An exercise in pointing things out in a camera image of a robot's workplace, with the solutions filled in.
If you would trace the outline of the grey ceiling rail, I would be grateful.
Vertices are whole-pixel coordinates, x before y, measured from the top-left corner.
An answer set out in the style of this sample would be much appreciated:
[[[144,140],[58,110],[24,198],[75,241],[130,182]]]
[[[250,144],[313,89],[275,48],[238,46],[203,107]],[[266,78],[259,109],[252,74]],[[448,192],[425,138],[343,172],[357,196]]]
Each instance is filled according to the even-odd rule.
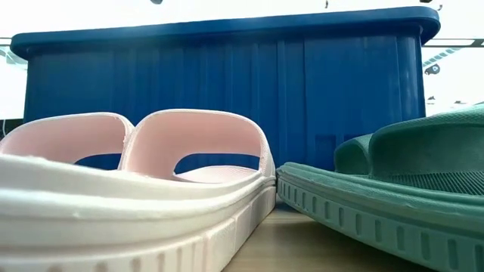
[[[26,39],[25,37],[13,37],[9,46],[41,46],[50,44],[86,44],[96,45],[101,43],[109,44],[156,44],[156,43],[168,43],[175,44],[180,42],[188,43],[201,43],[201,42],[267,42],[276,40],[288,40],[293,41],[296,39],[323,39],[323,40],[362,40],[363,42],[369,41],[370,38],[392,38],[390,35],[372,35],[372,36],[316,36],[316,35],[294,35],[294,36],[160,36],[160,37],[148,37],[148,38],[111,38],[108,39]],[[423,47],[428,48],[484,48],[484,39],[431,39],[427,42],[423,38],[416,38],[417,42],[421,43]]]

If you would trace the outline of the pink slide sandal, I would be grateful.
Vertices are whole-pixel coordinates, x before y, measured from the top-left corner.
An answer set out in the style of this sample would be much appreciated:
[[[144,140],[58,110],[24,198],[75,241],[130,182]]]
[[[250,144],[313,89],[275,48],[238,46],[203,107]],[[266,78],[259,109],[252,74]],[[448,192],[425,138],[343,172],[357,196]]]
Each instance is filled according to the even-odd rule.
[[[133,125],[73,164],[0,154],[0,272],[222,272],[275,206],[264,132],[216,110]]]
[[[34,156],[73,164],[121,153],[134,125],[118,113],[53,116],[25,123],[0,141],[0,154]]]

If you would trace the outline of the blue plastic bin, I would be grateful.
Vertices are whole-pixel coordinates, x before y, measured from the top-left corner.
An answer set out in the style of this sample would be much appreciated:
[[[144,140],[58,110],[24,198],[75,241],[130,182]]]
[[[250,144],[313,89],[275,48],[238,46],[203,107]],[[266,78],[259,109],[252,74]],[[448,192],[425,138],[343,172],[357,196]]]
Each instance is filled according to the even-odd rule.
[[[28,63],[23,118],[158,110],[246,116],[277,165],[332,169],[342,142],[425,116],[428,7],[17,34]]]

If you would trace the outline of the black background monitor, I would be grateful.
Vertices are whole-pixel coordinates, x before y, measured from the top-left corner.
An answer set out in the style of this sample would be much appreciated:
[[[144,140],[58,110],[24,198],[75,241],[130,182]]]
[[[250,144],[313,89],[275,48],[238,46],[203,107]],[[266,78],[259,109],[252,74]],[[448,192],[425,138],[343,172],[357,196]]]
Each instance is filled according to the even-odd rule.
[[[0,140],[9,132],[23,124],[23,119],[0,119]]]

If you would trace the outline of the green slide sandal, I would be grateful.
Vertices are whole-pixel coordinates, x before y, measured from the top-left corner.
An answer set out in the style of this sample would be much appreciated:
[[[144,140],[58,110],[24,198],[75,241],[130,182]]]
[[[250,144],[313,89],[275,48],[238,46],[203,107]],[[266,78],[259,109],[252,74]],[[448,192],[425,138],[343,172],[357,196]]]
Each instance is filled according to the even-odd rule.
[[[372,133],[371,173],[286,162],[278,195],[320,224],[416,264],[484,272],[484,103]]]
[[[369,175],[371,173],[369,146],[372,136],[372,134],[366,134],[341,143],[334,151],[335,172]]]

